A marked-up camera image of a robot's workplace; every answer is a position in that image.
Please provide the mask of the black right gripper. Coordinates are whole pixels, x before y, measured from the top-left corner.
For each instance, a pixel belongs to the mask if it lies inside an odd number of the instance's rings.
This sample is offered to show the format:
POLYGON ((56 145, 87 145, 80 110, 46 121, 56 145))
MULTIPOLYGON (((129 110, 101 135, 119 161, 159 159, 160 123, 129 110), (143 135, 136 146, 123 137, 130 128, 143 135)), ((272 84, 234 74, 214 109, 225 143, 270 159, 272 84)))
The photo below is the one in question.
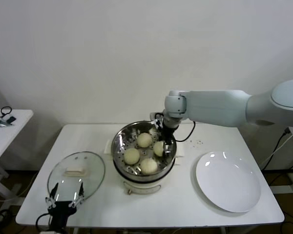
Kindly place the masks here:
POLYGON ((170 156, 175 142, 174 132, 176 128, 169 128, 163 125, 161 129, 161 136, 158 136, 157 141, 163 144, 163 156, 170 156))

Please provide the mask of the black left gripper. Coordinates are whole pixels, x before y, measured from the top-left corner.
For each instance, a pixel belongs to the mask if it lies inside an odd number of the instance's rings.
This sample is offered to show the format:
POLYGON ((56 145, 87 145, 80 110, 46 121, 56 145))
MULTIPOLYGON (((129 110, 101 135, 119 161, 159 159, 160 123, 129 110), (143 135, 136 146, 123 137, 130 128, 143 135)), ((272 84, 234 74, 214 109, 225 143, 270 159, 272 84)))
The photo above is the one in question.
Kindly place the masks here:
POLYGON ((55 195, 58 189, 58 183, 51 190, 49 197, 45 198, 48 213, 51 216, 51 229, 64 229, 66 227, 68 218, 75 214, 76 207, 79 207, 84 202, 84 185, 80 184, 78 193, 75 193, 71 201, 55 201, 55 195))

